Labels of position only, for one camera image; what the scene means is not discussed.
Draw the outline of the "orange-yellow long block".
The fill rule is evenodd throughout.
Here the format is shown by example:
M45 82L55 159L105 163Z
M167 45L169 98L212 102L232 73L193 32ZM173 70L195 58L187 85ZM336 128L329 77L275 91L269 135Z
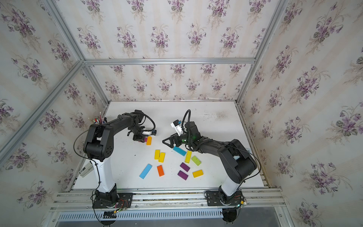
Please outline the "orange-yellow long block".
M147 146L150 146L152 144L152 137L151 136L148 136L147 138L146 138L146 145Z

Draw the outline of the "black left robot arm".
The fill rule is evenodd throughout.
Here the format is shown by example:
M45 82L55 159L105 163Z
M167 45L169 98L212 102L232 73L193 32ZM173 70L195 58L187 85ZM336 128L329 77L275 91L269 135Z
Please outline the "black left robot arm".
M99 186L96 195L110 194L117 187L112 177L110 156L114 151L114 136L124 129L133 134L133 140L144 142L155 129L146 130L141 125L146 115L141 110L123 113L108 123L92 124L86 135L83 151L93 162L96 179Z

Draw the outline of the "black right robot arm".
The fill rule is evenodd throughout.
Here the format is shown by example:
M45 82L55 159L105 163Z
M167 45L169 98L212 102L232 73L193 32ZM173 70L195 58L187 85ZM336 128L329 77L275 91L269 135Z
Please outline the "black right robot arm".
M195 122L183 123L175 120L171 127L176 133L162 140L162 143L170 148L178 148L184 144L189 151L219 157L227 174L227 179L218 188L219 198L223 203L238 198L239 187L258 168L255 158L241 142L237 139L216 141L201 136Z

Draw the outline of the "teal long block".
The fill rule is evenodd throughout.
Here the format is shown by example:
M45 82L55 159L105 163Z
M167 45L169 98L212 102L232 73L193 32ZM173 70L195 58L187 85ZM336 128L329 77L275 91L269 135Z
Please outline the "teal long block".
M173 147L173 151L175 151L176 153L182 155L182 156L186 156L187 152L184 151L183 149L179 148L179 147Z

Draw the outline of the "yellow long block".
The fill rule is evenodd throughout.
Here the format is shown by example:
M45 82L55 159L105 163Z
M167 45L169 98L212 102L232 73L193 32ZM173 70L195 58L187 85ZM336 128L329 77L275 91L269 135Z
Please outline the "yellow long block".
M186 153L184 162L185 163L190 163L191 157L192 157L192 152L188 150L187 153Z

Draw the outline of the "purple block upper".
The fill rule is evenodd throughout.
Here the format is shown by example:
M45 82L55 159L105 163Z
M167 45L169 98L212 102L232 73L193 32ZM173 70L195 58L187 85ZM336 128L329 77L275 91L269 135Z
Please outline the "purple block upper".
M188 165L186 165L185 163L181 163L180 167L185 171L185 172L189 172L190 171L190 167Z

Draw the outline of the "purple block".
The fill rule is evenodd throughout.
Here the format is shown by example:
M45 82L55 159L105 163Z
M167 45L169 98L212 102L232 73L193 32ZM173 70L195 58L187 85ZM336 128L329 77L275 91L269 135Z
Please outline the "purple block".
M183 172L183 171L181 171L181 170L178 172L178 174L177 174L177 175L178 175L181 179L183 179L183 180L185 180L185 181L186 181L186 180L188 179L188 177L189 177L186 173L184 173L184 172Z
M189 172L190 171L190 167L188 165L186 165L185 163L181 163L180 167L185 171L185 172Z

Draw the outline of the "lime green block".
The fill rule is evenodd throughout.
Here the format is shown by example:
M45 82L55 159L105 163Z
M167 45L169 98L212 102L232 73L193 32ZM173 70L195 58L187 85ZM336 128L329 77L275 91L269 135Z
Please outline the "lime green block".
M199 158L197 158L196 156L192 157L192 161L195 165L199 166L201 164L201 161Z

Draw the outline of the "light blue long block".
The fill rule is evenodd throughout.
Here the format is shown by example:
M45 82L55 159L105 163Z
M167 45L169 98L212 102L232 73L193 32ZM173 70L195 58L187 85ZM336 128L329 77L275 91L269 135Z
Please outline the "light blue long block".
M152 167L153 166L151 164L147 164L146 167L141 172L140 178L141 179L145 179L145 177L147 176L147 174L149 173L149 171L152 169Z

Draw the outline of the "orange-red block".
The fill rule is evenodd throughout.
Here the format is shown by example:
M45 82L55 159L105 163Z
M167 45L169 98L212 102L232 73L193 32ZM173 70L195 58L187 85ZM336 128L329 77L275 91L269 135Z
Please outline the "orange-red block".
M163 170L162 165L157 166L157 171L158 171L159 177L164 176L164 170Z

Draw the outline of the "purple block lower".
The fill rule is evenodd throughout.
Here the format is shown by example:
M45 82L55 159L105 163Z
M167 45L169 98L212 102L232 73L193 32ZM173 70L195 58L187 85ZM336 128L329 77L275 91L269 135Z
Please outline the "purple block lower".
M181 170L178 172L178 174L177 174L177 175L178 175L181 179L183 179L183 180L185 180L185 181L186 181L186 180L188 179L188 177L189 177L186 173L184 173L184 172L183 172L183 171L181 171Z

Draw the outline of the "pens in cup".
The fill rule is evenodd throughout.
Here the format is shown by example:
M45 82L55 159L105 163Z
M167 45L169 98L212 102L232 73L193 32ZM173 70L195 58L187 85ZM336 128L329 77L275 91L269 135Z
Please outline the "pens in cup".
M101 112L90 113L87 118L92 124L102 124L102 120L104 119Z

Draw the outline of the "yellow-orange block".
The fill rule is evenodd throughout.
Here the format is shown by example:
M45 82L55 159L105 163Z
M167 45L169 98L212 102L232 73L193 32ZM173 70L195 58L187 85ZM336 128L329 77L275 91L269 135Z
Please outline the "yellow-orange block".
M194 178L197 178L197 177L200 177L200 176L204 175L204 173L203 173L203 170L197 170L197 171L194 171L192 173L192 175L193 175Z

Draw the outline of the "light blue calculator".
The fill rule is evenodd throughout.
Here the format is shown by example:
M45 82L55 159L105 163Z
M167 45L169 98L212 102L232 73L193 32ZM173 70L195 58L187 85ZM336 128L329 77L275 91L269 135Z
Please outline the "light blue calculator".
M245 159L249 159L251 158L251 153L245 149L245 148L242 148L240 149L240 152L241 152L241 155L245 158Z

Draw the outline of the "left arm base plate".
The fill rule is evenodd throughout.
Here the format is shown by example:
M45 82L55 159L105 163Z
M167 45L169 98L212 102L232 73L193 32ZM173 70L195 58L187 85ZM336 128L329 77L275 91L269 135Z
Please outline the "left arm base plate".
M116 193L116 194L98 193L93 199L92 208L94 209L130 208L133 196L134 196L133 193Z

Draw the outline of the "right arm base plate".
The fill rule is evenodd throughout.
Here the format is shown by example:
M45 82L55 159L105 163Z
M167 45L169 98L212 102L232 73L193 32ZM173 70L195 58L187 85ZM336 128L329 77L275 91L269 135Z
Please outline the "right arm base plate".
M223 191L205 191L204 197L207 205L212 206L244 206L246 205L245 197L242 191L237 190L233 195L227 196Z

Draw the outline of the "aluminium front rail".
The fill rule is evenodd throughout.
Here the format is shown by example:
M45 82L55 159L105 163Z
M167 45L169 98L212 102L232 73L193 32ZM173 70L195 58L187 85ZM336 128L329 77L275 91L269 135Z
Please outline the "aluminium front rail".
M244 201L247 207L285 207L279 189L245 188L233 202L223 204L216 189L201 190L118 190L120 204L131 211L161 209L229 208ZM58 193L51 204L52 211L91 211L91 191L72 190Z

